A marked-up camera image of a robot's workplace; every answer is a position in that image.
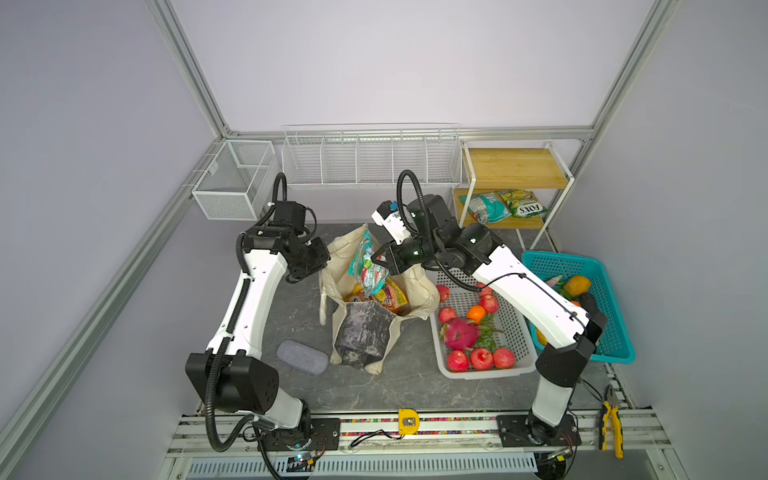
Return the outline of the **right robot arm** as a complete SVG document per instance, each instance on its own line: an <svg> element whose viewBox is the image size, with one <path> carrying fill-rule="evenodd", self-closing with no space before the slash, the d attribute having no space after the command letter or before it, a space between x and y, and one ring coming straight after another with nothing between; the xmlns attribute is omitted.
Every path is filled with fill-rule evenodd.
<svg viewBox="0 0 768 480"><path fill-rule="evenodd" d="M374 253L374 263L395 274L415 265L458 269L491 288L544 334L548 344L536 362L539 383L520 423L522 436L540 446L575 443L575 423L567 409L607 324L595 300L575 305L558 294L486 226L459 226L440 196L429 194L407 207L385 201L372 218L392 238Z"/></svg>

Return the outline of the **beige canvas grocery bag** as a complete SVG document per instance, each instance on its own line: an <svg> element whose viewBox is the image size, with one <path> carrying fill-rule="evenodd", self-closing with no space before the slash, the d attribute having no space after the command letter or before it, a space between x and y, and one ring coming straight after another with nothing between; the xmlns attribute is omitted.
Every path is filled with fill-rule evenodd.
<svg viewBox="0 0 768 480"><path fill-rule="evenodd" d="M353 301L358 282L348 270L367 232L368 226L362 225L328 245L330 261L319 274L320 323L331 326L332 364L378 375L401 336L401 324L428 319L440 298L426 271L416 265L394 277L408 300L400 312L392 312L375 300Z"/></svg>

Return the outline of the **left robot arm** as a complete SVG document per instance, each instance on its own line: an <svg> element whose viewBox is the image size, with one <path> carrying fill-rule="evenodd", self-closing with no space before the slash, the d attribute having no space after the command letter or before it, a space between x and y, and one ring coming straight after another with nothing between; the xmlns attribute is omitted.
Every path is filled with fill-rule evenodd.
<svg viewBox="0 0 768 480"><path fill-rule="evenodd" d="M278 286L314 275L330 260L306 225L312 210L274 200L263 220L240 233L240 272L224 317L201 353L189 355L185 373L209 423L218 412L242 413L270 430L301 427L304 402L280 387L277 370L262 361L264 332Z"/></svg>

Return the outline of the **teal pink snack bag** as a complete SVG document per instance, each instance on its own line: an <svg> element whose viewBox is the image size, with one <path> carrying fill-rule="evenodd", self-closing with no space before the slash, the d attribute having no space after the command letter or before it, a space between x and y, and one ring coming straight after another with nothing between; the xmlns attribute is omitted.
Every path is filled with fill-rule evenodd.
<svg viewBox="0 0 768 480"><path fill-rule="evenodd" d="M389 271L373 262L374 241L367 229L364 230L348 274L353 276L366 297L376 295L386 284Z"/></svg>

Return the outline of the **orange pink snack bag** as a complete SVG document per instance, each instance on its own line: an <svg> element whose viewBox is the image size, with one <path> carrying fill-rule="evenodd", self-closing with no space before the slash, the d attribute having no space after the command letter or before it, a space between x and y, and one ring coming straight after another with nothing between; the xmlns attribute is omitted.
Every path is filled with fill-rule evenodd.
<svg viewBox="0 0 768 480"><path fill-rule="evenodd" d="M376 293L366 295L360 288L359 297L363 301L375 301L392 313L399 314L409 306L405 292L391 278L385 280L384 285Z"/></svg>

